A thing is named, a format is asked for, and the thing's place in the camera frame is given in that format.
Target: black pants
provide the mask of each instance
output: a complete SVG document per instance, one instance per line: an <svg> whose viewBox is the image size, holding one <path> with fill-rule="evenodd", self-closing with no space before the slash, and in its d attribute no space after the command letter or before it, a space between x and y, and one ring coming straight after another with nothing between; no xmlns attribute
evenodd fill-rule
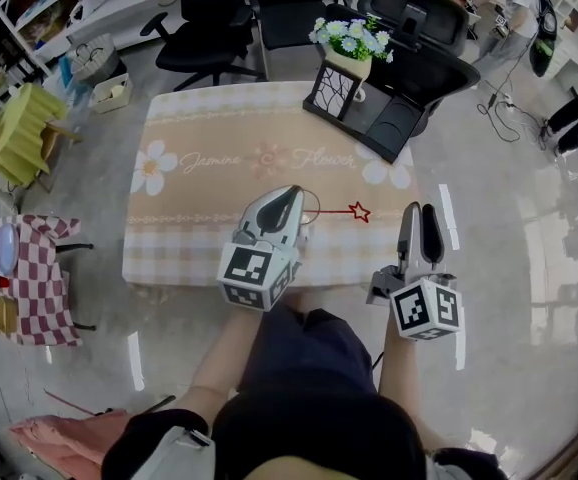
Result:
<svg viewBox="0 0 578 480"><path fill-rule="evenodd" d="M566 126L569 126L574 121L578 120L578 97L571 100L558 112L556 112L551 119L549 119L549 127L554 133L559 132ZM558 141L558 152L572 151L578 147L578 123L565 133Z"/></svg>

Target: chair seat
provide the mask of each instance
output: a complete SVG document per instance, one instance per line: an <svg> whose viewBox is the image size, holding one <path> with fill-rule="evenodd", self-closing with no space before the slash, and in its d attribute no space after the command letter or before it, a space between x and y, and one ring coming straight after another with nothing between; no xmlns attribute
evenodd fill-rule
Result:
<svg viewBox="0 0 578 480"><path fill-rule="evenodd" d="M260 9L262 39L268 50L311 44L309 32L316 18L325 16L322 2L271 5Z"/></svg>
<svg viewBox="0 0 578 480"><path fill-rule="evenodd" d="M156 66L168 71L195 73L220 65L232 64L246 52L241 29L215 25L183 24L167 40L156 59Z"/></svg>

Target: dark blue shorts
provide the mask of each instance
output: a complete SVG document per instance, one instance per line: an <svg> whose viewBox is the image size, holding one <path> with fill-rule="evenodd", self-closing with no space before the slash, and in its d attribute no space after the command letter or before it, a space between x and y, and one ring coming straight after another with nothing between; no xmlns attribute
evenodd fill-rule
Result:
<svg viewBox="0 0 578 480"><path fill-rule="evenodd" d="M371 356L349 324L316 309L306 315L278 303L263 315L240 391L300 370L328 370L376 393Z"/></svg>

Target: gray floor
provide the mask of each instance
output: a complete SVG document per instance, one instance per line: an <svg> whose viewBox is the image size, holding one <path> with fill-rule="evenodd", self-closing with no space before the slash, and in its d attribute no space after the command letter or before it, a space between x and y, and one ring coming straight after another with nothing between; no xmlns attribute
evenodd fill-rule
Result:
<svg viewBox="0 0 578 480"><path fill-rule="evenodd" d="M83 231L74 241L96 246L61 259L71 272L74 317L98 326L82 334L84 346L47 351L0 339L3 447L21 471L43 478L55 473L13 443L6 428L40 414L79 416L44 389L94 412L137 411L180 395L228 312L216 290L136 289L121 278L129 183L147 108L184 79L154 66L159 46L125 53L134 83L130 106L91 115L79 130L85 141L69 151L51 194L34 187L24 201L25 212L80 218ZM474 54L471 45L467 57ZM310 48L270 58L274 80L313 79L318 66ZM536 116L567 100L524 63L512 82L515 102ZM578 429L578 153L555 161L524 132L503 142L476 110L489 94L485 86L447 98L411 141L424 200L446 210L439 185L451 194L459 249L448 245L446 259L459 278L467 324L464 349L453 337L418 345L422 406L441 435L496 453L509 475L523 478ZM446 227L442 212L440 220ZM318 297L377 356L386 310L364 306L360 288ZM132 374L129 359L134 333L141 374L135 365Z"/></svg>

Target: tablecloth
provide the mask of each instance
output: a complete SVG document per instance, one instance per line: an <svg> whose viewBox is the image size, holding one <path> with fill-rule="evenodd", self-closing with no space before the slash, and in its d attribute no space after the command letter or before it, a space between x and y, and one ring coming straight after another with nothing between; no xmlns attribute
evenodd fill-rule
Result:
<svg viewBox="0 0 578 480"><path fill-rule="evenodd" d="M58 98L37 85L23 85L0 114L0 173L15 185L31 183L38 170L49 173L40 155L40 133L50 118L66 115Z"/></svg>
<svg viewBox="0 0 578 480"><path fill-rule="evenodd" d="M20 238L11 284L0 291L18 301L18 331L9 339L20 345L80 345L54 243L79 233L80 221L16 215L0 218L0 226L4 223L14 224Z"/></svg>
<svg viewBox="0 0 578 480"><path fill-rule="evenodd" d="M294 286L364 283L397 261L402 212L418 199L411 152L405 147L387 164L304 111L312 86L238 84L152 101L130 187L125 280L214 285L222 247L246 206L292 184L316 193L322 210L360 202L371 211L369 223L320 214L306 226Z"/></svg>

